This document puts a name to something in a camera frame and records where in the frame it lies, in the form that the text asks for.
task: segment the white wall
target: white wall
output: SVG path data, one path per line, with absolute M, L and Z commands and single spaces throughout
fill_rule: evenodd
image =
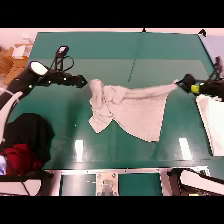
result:
M 168 32 L 197 34 L 202 28 L 147 28 L 148 32 Z M 204 28 L 207 35 L 223 35 L 224 28 Z M 131 31 L 140 32 L 142 28 L 0 28 L 0 46 L 8 49 L 16 43 L 23 43 L 23 36 L 35 40 L 38 32 L 66 31 Z

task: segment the folded white towel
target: folded white towel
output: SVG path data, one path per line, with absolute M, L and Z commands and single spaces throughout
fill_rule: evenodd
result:
M 127 89 L 90 81 L 93 116 L 89 123 L 96 133 L 115 120 L 127 133 L 145 141 L 159 141 L 165 103 L 176 84 Z
M 210 96 L 196 98 L 213 156 L 224 156 L 224 102 Z

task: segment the green tabletop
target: green tabletop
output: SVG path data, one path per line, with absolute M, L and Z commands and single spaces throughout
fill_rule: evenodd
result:
M 213 70 L 199 37 L 185 34 L 38 33 L 30 60 L 49 66 L 61 45 L 68 45 L 68 55 L 75 59 L 71 74 L 82 74 L 88 81 L 101 79 L 107 85 L 139 88 L 170 84 L 187 73 L 206 79 Z M 192 94 L 178 89 L 168 96 L 160 141 L 152 143 L 127 134 L 114 121 L 96 134 L 88 123 L 92 115 L 90 98 L 88 85 L 82 89 L 58 85 L 35 87 L 13 110 L 10 121 L 21 113 L 33 112 L 52 124 L 56 136 L 51 161 L 44 168 L 143 168 L 208 163 L 222 166 L 222 158 L 211 156 Z M 192 160 L 184 161 L 179 138 L 188 140 Z M 82 162 L 77 162 L 76 140 L 84 141 Z

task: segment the yellow-green tape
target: yellow-green tape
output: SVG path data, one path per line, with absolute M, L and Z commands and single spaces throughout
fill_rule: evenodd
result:
M 200 86 L 192 85 L 191 86 L 191 92 L 192 93 L 199 93 Z

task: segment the dark clothing pile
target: dark clothing pile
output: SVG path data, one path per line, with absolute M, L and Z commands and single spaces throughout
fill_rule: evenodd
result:
M 36 171 L 50 160 L 54 137 L 51 126 L 38 114 L 22 114 L 8 123 L 0 155 L 7 156 L 6 175 L 25 175 Z

